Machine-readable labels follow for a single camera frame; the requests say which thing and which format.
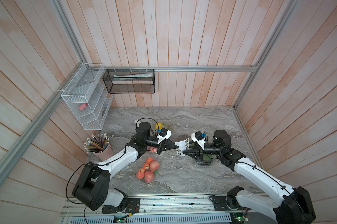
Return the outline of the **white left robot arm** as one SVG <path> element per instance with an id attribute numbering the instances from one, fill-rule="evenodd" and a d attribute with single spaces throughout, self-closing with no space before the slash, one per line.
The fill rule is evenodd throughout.
<path id="1" fill-rule="evenodd" d="M 98 164 L 89 162 L 82 165 L 83 170 L 72 191 L 73 197 L 79 200 L 78 204 L 84 204 L 92 211 L 101 206 L 111 206 L 118 212 L 124 212 L 128 196 L 119 189 L 109 189 L 111 178 L 143 156 L 148 147 L 156 148 L 158 154 L 178 148 L 170 140 L 172 132 L 168 129 L 162 128 L 153 136 L 151 124 L 141 122 L 135 130 L 136 134 L 119 153 Z"/>

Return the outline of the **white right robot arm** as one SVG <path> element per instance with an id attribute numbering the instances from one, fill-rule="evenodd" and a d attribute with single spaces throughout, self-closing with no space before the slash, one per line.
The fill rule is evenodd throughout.
<path id="1" fill-rule="evenodd" d="M 306 189 L 294 188 L 259 168 L 232 147 L 231 137 L 225 130 L 216 130 L 212 140 L 212 143 L 208 143 L 205 134 L 196 132 L 190 138 L 176 143 L 177 151 L 197 161 L 204 161 L 205 156 L 216 158 L 267 194 L 263 197 L 236 186 L 226 197 L 210 196 L 216 210 L 236 211 L 248 208 L 279 224 L 311 224 L 316 219 L 312 200 Z"/>

